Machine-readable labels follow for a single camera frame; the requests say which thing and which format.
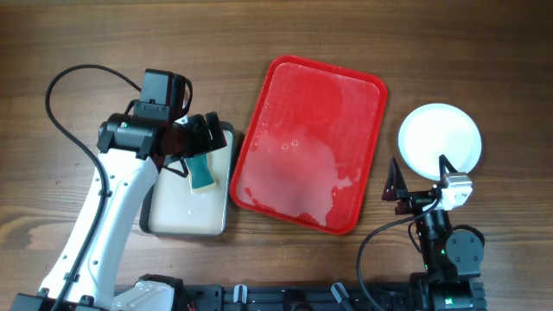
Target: wire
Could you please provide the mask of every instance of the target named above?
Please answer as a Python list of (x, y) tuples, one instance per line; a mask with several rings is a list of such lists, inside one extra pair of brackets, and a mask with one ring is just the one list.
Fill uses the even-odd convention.
[(411, 242), (413, 243), (413, 245), (415, 246), (416, 248), (416, 251), (418, 251), (419, 253), (423, 253), (423, 250), (421, 250), (421, 248), (418, 246), (418, 244), (416, 243), (415, 241), (415, 238), (413, 238), (413, 234), (411, 234), (411, 226), (415, 224), (415, 221), (411, 222), (409, 224), (409, 226), (407, 227), (407, 233), (409, 233), (409, 238), (411, 239)]
[(374, 230), (373, 232), (371, 232), (371, 234), (369, 234), (368, 236), (366, 236), (366, 238), (361, 243), (361, 246), (359, 247), (359, 251), (357, 252), (357, 278), (359, 279), (359, 284), (361, 285), (361, 289), (363, 289), (363, 292), (365, 293), (366, 298), (371, 302), (371, 304), (378, 311), (386, 311), (386, 310), (380, 307), (380, 305), (378, 305), (378, 303), (374, 300), (374, 298), (372, 298), (371, 293), (369, 293), (369, 290), (365, 286), (365, 282), (363, 282), (363, 274), (361, 273), (361, 258), (362, 258), (363, 250), (365, 249), (365, 246), (367, 245), (367, 243), (369, 243), (372, 237), (374, 237), (375, 235), (381, 233), (382, 231), (388, 228), (393, 227), (394, 225), (401, 225), (409, 221), (416, 221), (421, 219), (422, 217), (426, 216), (428, 213), (434, 211), (434, 209), (438, 206), (439, 202), (440, 202), (440, 198), (436, 197), (436, 200), (432, 204), (432, 206), (426, 211), (424, 211), (423, 213), (421, 213), (420, 215), (407, 217), (405, 219), (400, 219), (397, 221), (392, 221), (389, 224), (383, 225), (378, 229)]
[(137, 103), (138, 99), (132, 99), (131, 102), (127, 105), (127, 108), (124, 110), (124, 115), (125, 116), (128, 116), (129, 115), (129, 112), (130, 112), (130, 109), (132, 109), (132, 107), (135, 106), (135, 104)]
[(57, 76), (50, 82), (50, 85), (48, 86), (48, 89), (46, 90), (46, 97), (44, 100), (44, 104), (46, 106), (46, 113), (48, 114), (48, 117), (50, 118), (50, 121), (55, 125), (60, 132), (65, 135), (69, 140), (71, 140), (73, 143), (77, 145), (85, 154), (91, 159), (92, 163), (96, 167), (96, 169), (99, 172), (100, 180), (102, 184), (102, 189), (100, 191), (100, 202), (98, 204), (98, 209), (96, 210), (96, 214), (94, 215), (94, 219), (92, 220), (92, 224), (90, 226), (90, 230), (86, 234), (85, 240), (83, 242), (83, 245), (80, 247), (79, 253), (77, 254), (77, 257), (75, 258), (75, 262), (73, 263), (73, 266), (71, 267), (71, 270), (67, 274), (66, 281), (63, 284), (63, 287), (61, 288), (61, 292), (58, 295), (58, 298), (56, 299), (54, 305), (52, 306), (52, 311), (58, 310), (61, 306), (61, 303), (65, 300), (65, 296), (67, 295), (67, 292), (71, 288), (71, 285), (73, 284), (75, 280), (75, 276), (77, 275), (77, 272), (80, 268), (80, 265), (82, 264), (83, 257), (86, 254), (86, 251), (88, 250), (88, 246), (90, 245), (90, 242), (92, 240), (92, 237), (94, 235), (94, 232), (98, 228), (98, 224), (100, 221), (100, 218), (102, 216), (102, 212), (104, 211), (105, 201), (107, 199), (107, 193), (109, 192), (109, 182), (107, 178), (107, 174), (104, 170), (104, 167), (102, 166), (102, 163), (98, 160), (98, 158), (79, 140), (77, 137), (73, 136), (68, 130), (66, 130), (54, 117), (54, 114), (52, 113), (52, 109), (50, 107), (50, 96), (52, 94), (52, 90), (54, 89), (55, 84), (66, 74), (73, 72), (75, 70), (79, 69), (85, 69), (85, 68), (91, 68), (91, 69), (99, 69), (104, 70), (108, 73), (113, 73), (119, 78), (125, 80), (127, 83), (129, 83), (132, 87), (137, 89), (139, 92), (141, 91), (140, 87), (137, 86), (134, 82), (132, 82), (129, 78), (123, 76), (121, 73), (116, 72), (113, 69), (110, 69), (108, 67), (103, 67), (100, 65), (78, 65), (75, 67), (70, 67), (61, 73), (58, 73)]

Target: white circular plate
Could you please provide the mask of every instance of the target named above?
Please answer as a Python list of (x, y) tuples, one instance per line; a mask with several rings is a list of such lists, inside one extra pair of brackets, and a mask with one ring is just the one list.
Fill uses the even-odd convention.
[(428, 104), (415, 109), (399, 129), (399, 152), (411, 169), (439, 181), (438, 157), (445, 155), (459, 172), (470, 172), (482, 151), (478, 128), (452, 105)]

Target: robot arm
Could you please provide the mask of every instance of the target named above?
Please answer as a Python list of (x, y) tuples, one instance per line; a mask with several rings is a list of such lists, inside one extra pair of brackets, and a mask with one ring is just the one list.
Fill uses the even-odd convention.
[[(469, 225), (451, 226), (448, 212), (462, 206), (473, 191), (466, 173), (457, 172), (446, 156), (439, 159), (442, 179), (428, 191), (409, 192), (395, 159), (382, 200), (397, 200), (396, 214), (413, 214), (426, 273), (412, 274), (410, 284), (421, 310), (484, 310), (486, 300), (480, 263), (484, 236)], [(436, 207), (428, 213), (431, 203)]]
[[(138, 159), (132, 151), (110, 149), (105, 154), (99, 154), (98, 158), (110, 178), (111, 195), (108, 196), (91, 247), (80, 265), (78, 280), (75, 280), (65, 299), (80, 302), (83, 296), (90, 296), (95, 307), (111, 309), (124, 245), (145, 194), (156, 182), (158, 171), (151, 158)], [(58, 298), (65, 284), (66, 273), (73, 266), (98, 209), (100, 190), (97, 170), (66, 247), (42, 281), (39, 291), (49, 298)]]
[[(105, 67), (82, 67), (112, 72)], [(190, 95), (183, 106), (186, 86)], [(38, 311), (50, 310), (53, 306), (61, 310), (112, 308), (124, 245), (137, 210), (156, 183), (160, 170), (171, 162), (226, 146), (215, 112), (208, 113), (205, 118), (201, 115), (186, 117), (186, 123), (175, 122), (186, 116), (191, 98), (190, 81), (183, 76), (146, 70), (140, 99), (131, 102), (134, 105), (133, 115), (128, 114), (130, 106), (124, 114), (111, 115), (99, 129), (98, 160), (109, 187), (102, 189), (97, 168), (67, 245), (43, 280), (38, 295), (18, 295), (12, 309)], [(99, 222), (94, 224), (99, 202), (103, 198), (105, 203)], [(90, 242), (86, 238), (89, 232), (92, 233)], [(72, 276), (69, 271), (74, 267), (77, 267), (77, 272)], [(162, 297), (162, 301), (172, 301), (175, 289), (166, 288), (166, 285), (157, 287), (156, 294)], [(157, 307), (160, 309), (162, 304), (157, 304)]]

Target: tabletop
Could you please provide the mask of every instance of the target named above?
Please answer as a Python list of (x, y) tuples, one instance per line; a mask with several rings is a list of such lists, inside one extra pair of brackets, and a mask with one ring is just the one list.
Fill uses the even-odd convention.
[[(389, 98), (356, 228), (332, 236), (231, 204), (214, 238), (158, 238), (132, 228), (118, 284), (143, 274), (188, 284), (356, 282), (355, 256), (373, 229), (398, 219), (380, 195), (397, 131), (418, 106), (470, 115), (483, 154), (474, 192), (450, 218), (486, 235), (481, 265), (490, 310), (553, 304), (553, 8), (542, 1), (4, 1), (0, 7), (0, 308), (34, 294), (65, 245), (93, 165), (50, 123), (49, 81), (70, 66), (111, 67), (142, 83), (145, 68), (186, 75), (192, 113), (216, 111), (245, 132), (268, 66), (293, 54), (373, 73)], [(138, 94), (95, 70), (54, 89), (55, 116), (92, 151), (98, 127)], [(412, 189), (430, 182), (400, 162)], [(378, 235), (367, 281), (423, 271), (406, 225)]]

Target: sponge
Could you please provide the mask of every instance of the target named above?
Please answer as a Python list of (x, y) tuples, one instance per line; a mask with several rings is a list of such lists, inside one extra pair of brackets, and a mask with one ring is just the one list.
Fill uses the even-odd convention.
[(190, 174), (190, 188), (193, 194), (205, 192), (215, 187), (215, 179), (209, 170), (207, 154), (184, 158)]

